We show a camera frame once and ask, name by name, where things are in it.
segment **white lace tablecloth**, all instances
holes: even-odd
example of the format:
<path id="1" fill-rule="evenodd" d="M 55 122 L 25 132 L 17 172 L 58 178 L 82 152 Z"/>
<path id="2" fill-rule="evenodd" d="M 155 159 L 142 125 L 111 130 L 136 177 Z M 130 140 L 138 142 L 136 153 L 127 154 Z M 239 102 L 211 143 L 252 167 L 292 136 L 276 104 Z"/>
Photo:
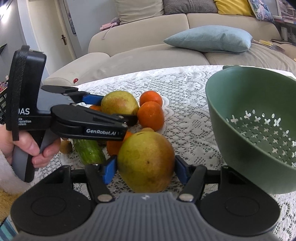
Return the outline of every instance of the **white lace tablecloth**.
<path id="1" fill-rule="evenodd" d="M 224 161 L 215 142 L 205 95 L 208 78 L 220 70 L 222 66 L 187 66 L 149 70 L 85 83 L 78 88 L 81 91 L 99 95 L 106 95 L 114 90 L 125 90 L 132 93 L 137 100 L 144 91 L 157 91 L 164 100 L 163 110 L 166 122 L 159 132 L 172 143 L 176 155 L 180 155 L 188 164 L 203 164 L 208 169 L 220 169 Z M 131 131 L 136 132 L 140 128 L 137 125 L 131 128 Z M 83 168 L 76 152 L 69 155 L 59 153 L 49 166 L 36 173 L 33 183 L 37 183 L 61 165 Z M 207 185 L 205 192 L 209 193 L 216 187 L 216 185 Z M 123 191 L 131 192 L 118 174 L 108 188 L 115 197 Z M 177 196 L 182 188 L 177 177 L 174 177 L 167 191 Z M 75 189 L 88 196 L 85 184 L 76 184 Z M 281 217 L 274 233 L 284 241 L 296 237 L 295 195 L 296 193 L 273 195 L 281 208 Z"/>

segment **device handle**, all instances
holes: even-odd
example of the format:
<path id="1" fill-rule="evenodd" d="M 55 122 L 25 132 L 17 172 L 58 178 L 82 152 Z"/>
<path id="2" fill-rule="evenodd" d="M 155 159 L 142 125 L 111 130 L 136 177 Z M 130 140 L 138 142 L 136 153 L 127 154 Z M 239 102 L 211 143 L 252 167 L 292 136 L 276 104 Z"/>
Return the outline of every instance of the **device handle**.
<path id="1" fill-rule="evenodd" d="M 52 144 L 59 137 L 50 129 L 46 131 L 29 131 L 34 140 L 40 147 L 40 153 Z M 12 169 L 15 174 L 24 182 L 31 182 L 34 179 L 34 173 L 38 170 L 32 164 L 32 156 L 24 152 L 18 146 L 15 146 L 12 154 Z"/>

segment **throw pillow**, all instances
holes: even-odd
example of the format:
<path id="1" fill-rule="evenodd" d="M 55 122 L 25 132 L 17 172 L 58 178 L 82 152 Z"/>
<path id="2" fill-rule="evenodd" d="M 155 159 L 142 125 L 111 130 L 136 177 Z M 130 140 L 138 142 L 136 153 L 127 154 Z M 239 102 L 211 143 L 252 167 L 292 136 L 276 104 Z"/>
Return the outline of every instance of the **throw pillow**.
<path id="1" fill-rule="evenodd" d="M 114 0 L 120 24 L 164 15 L 162 0 Z"/>
<path id="2" fill-rule="evenodd" d="M 219 25 L 192 28 L 168 37 L 166 44 L 200 52 L 241 53 L 251 46 L 252 36 L 240 28 Z"/>
<path id="3" fill-rule="evenodd" d="M 214 0 L 163 0 L 165 14 L 218 13 Z"/>
<path id="4" fill-rule="evenodd" d="M 258 20 L 275 24 L 272 13 L 269 11 L 264 0 L 248 0 L 249 4 Z"/>
<path id="5" fill-rule="evenodd" d="M 248 0 L 214 0 L 219 14 L 255 17 Z"/>

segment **sofa backrest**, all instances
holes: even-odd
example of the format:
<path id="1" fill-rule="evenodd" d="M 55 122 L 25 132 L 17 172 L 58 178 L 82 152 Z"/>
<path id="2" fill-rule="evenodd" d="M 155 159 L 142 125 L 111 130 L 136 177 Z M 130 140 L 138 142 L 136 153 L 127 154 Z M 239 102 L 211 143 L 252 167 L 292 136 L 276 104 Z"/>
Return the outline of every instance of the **sofa backrest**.
<path id="1" fill-rule="evenodd" d="M 92 37 L 88 53 L 102 52 L 111 57 L 132 49 L 163 44 L 164 39 L 169 36 L 204 25 L 241 28 L 249 32 L 257 41 L 281 38 L 275 25 L 252 17 L 216 13 L 173 14 L 116 26 L 107 34 L 108 30 L 99 32 Z"/>
<path id="2" fill-rule="evenodd" d="M 189 13 L 187 14 L 190 28 L 197 28 L 205 25 L 224 25 L 233 28 L 241 28 L 249 32 L 254 40 L 260 39 L 269 41 L 281 39 L 281 36 L 274 24 L 259 21 L 253 17 L 239 15 L 221 15 L 216 13 Z"/>
<path id="3" fill-rule="evenodd" d="M 109 56 L 135 48 L 163 44 L 163 40 L 189 29 L 185 14 L 163 15 L 139 20 L 99 32 L 92 37 L 89 53 L 103 52 Z"/>

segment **beige pillow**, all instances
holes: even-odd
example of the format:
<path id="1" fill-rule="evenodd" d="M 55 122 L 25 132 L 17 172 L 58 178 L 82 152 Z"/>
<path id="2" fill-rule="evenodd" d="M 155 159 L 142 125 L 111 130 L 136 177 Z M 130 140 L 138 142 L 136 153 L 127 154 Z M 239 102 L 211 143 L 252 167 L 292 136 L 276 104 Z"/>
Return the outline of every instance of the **beige pillow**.
<path id="1" fill-rule="evenodd" d="M 120 24 L 164 15 L 162 0 L 114 0 Z"/>

